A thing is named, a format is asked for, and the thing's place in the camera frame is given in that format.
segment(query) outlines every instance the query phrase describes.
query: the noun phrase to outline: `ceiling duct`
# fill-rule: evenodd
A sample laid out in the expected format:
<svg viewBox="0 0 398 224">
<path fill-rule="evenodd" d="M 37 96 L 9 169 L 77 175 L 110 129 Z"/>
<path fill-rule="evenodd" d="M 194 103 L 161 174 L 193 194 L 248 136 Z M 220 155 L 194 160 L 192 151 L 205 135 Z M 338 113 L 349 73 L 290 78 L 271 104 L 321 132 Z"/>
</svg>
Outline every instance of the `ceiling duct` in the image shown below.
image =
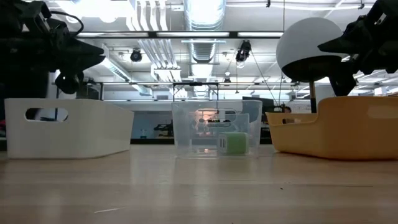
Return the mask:
<svg viewBox="0 0 398 224">
<path fill-rule="evenodd" d="M 223 27 L 226 0 L 184 0 L 184 14 L 186 30 L 189 31 L 218 31 Z M 216 44 L 190 44 L 192 73 L 197 78 L 208 78 L 213 70 L 210 63 L 216 53 Z"/>
</svg>

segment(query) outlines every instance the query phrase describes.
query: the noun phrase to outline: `white ball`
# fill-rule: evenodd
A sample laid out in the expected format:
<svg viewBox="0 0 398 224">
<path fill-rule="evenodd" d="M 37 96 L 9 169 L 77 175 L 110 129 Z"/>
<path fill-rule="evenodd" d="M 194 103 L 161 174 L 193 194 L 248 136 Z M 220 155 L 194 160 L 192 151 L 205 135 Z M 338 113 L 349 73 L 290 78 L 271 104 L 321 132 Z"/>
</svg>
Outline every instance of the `white ball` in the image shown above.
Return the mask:
<svg viewBox="0 0 398 224">
<path fill-rule="evenodd" d="M 310 57 L 343 54 L 322 52 L 318 45 L 341 37 L 343 32 L 328 19 L 312 17 L 290 26 L 282 35 L 276 48 L 276 60 L 280 68 Z"/>
</svg>

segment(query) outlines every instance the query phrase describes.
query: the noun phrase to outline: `desk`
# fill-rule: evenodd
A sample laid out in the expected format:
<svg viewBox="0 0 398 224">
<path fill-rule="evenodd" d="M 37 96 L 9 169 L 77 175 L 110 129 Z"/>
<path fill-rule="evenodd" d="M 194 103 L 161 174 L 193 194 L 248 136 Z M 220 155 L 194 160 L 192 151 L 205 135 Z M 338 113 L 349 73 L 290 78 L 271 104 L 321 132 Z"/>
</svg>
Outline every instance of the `desk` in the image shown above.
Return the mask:
<svg viewBox="0 0 398 224">
<path fill-rule="evenodd" d="M 275 153 L 176 159 L 132 146 L 88 160 L 0 160 L 0 223 L 398 223 L 398 162 Z"/>
</svg>

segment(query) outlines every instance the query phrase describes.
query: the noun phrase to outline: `ceiling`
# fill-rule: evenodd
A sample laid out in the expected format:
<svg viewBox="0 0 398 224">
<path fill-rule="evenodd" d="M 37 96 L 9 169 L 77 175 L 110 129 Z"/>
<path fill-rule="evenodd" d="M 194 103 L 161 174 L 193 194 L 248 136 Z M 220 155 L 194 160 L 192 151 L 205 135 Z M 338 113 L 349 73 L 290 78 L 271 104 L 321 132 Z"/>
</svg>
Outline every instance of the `ceiling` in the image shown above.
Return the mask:
<svg viewBox="0 0 398 224">
<path fill-rule="evenodd" d="M 49 1 L 47 4 L 52 10 L 60 9 L 59 1 Z M 293 10 L 285 6 L 298 7 L 335 7 L 339 2 L 339 7 L 359 6 L 360 0 L 289 0 L 285 3 L 281 0 L 272 0 L 271 6 L 262 7 L 266 1 L 255 0 L 228 0 L 226 14 L 224 17 L 223 30 L 232 31 L 283 31 L 288 29 L 295 22 L 308 17 L 326 17 L 336 23 L 341 30 L 345 30 L 348 23 L 355 21 L 358 16 L 365 15 L 369 11 L 369 7 L 375 1 L 363 1 L 364 9 L 345 9 L 335 11 L 309 11 L 309 10 Z M 183 15 L 182 0 L 168 0 L 167 5 L 167 25 L 169 30 L 185 30 L 185 19 Z M 85 29 L 84 32 L 101 32 L 101 31 L 128 31 L 126 19 L 124 17 L 117 18 L 112 23 L 104 23 L 98 17 L 83 17 L 82 19 Z M 78 24 L 68 24 L 71 30 L 77 29 Z M 177 64 L 181 68 L 181 77 L 188 78 L 190 73 L 191 57 L 188 51 L 188 44 L 181 43 L 182 39 L 172 39 L 172 48 L 177 59 Z M 247 60 L 244 68 L 236 68 L 235 53 L 240 46 L 240 39 L 227 39 L 225 44 L 218 44 L 216 58 L 212 71 L 211 81 L 222 82 L 225 78 L 225 72 L 231 73 L 231 81 L 238 82 L 261 82 L 264 79 L 267 82 L 280 82 L 282 76 L 281 69 L 276 63 L 275 52 L 278 43 L 277 39 L 253 39 L 251 41 L 252 52 Z M 133 63 L 129 59 L 133 48 L 139 47 L 136 39 L 96 39 L 96 45 L 106 45 L 109 49 L 109 56 L 112 61 L 117 62 L 129 75 L 139 82 L 153 82 L 154 79 L 150 75 L 151 62 L 147 56 L 143 55 L 143 59 L 139 63 Z M 85 73 L 86 76 L 93 77 L 98 82 L 121 82 L 122 80 L 115 77 L 113 73 L 102 65 L 90 68 Z M 397 77 L 398 74 L 386 74 L 380 72 L 361 80 L 362 82 L 379 82 Z M 113 86 L 114 90 L 127 90 L 128 86 Z M 362 88 L 362 90 L 372 89 L 371 86 Z"/>
</svg>

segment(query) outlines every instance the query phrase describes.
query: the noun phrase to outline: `orange plastic bin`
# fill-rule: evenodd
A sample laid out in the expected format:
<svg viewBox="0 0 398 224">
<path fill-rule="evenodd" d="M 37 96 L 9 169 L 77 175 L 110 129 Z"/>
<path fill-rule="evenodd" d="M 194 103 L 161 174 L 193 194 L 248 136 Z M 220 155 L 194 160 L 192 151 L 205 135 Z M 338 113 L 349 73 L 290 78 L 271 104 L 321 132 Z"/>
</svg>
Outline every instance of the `orange plastic bin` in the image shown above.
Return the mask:
<svg viewBox="0 0 398 224">
<path fill-rule="evenodd" d="M 319 102 L 317 114 L 267 113 L 267 118 L 280 152 L 341 160 L 398 159 L 395 97 L 327 98 Z"/>
</svg>

